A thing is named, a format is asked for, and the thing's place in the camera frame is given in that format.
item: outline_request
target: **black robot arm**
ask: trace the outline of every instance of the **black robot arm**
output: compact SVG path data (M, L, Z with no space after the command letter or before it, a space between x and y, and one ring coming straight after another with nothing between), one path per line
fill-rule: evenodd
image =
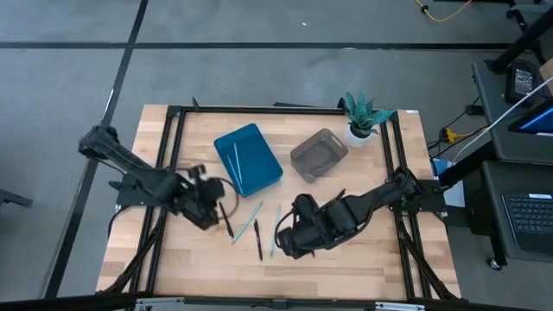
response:
M165 168L152 168L138 156L123 147L118 140L115 128L97 125L79 141L79 152L97 160L109 159L132 176L133 185L141 190L153 206L160 206L173 214L184 217L206 230L219 223L215 210L217 199L225 195L219 179L206 181L200 178L205 173L203 166L188 170L190 182L182 175ZM110 183L120 190L121 183Z
M310 194L300 194L292 203L292 211L281 219L282 223L293 214L294 224L276 233L276 245L295 259L315 250L329 250L363 231L381 206L400 199L413 201L423 193L416 177L398 168L384 185L360 196L342 197L342 192L321 208Z

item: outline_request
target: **potted plant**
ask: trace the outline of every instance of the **potted plant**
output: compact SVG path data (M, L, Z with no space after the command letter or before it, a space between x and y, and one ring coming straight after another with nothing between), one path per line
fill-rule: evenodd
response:
M346 127L345 139L347 144L354 148L365 146L371 136L378 134L372 127L385 122L395 112L373 111L374 98L365 102L365 91L359 93L357 103L350 92L346 92L346 99L341 98L340 102L343 104L344 113L351 121Z

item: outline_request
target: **white pot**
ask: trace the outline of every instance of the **white pot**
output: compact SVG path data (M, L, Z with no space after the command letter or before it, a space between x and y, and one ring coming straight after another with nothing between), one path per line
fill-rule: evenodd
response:
M371 137L374 136L373 133L371 133L371 135L365 137L365 138L359 138L357 136L355 136L353 133L352 133L352 130L350 128L350 124L347 124L346 125L346 130L345 130L345 135L344 135L344 138L346 139L346 143L354 148L360 148L360 147L363 147L366 145L366 142L369 141L369 139L371 139Z

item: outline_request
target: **table leg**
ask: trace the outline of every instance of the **table leg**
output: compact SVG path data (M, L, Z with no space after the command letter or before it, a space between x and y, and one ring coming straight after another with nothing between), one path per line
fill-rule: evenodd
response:
M507 265L507 259L505 258L505 251L501 244L501 239L498 233L494 233L490 236L490 242L492 242L493 259L488 259L486 262L490 268L494 270L501 270L503 266Z

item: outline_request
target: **blue plastic container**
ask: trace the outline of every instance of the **blue plastic container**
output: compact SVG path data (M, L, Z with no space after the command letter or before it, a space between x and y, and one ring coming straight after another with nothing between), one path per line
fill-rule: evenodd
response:
M279 181L283 176L283 168L255 124L219 137L213 144L232 183L243 197Z

